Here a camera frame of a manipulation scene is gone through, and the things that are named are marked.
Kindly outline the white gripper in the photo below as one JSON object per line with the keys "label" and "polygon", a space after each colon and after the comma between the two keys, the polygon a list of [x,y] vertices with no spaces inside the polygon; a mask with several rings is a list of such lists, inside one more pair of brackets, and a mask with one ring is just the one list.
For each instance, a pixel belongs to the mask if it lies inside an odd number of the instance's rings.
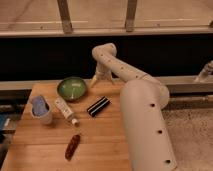
{"label": "white gripper", "polygon": [[90,88],[94,87],[94,85],[98,82],[98,79],[111,80],[112,79],[111,71],[103,65],[97,65],[95,75],[91,79],[91,82],[89,85]]}

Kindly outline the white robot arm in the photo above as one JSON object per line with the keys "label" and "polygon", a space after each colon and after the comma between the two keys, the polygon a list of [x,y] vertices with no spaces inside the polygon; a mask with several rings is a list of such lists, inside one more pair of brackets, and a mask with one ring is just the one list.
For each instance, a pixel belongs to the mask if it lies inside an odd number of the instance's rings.
{"label": "white robot arm", "polygon": [[101,79],[113,81],[112,74],[125,82],[120,92],[129,158],[132,171],[175,171],[173,152],[162,109],[169,102],[169,90],[148,73],[119,60],[113,43],[96,46],[94,86]]}

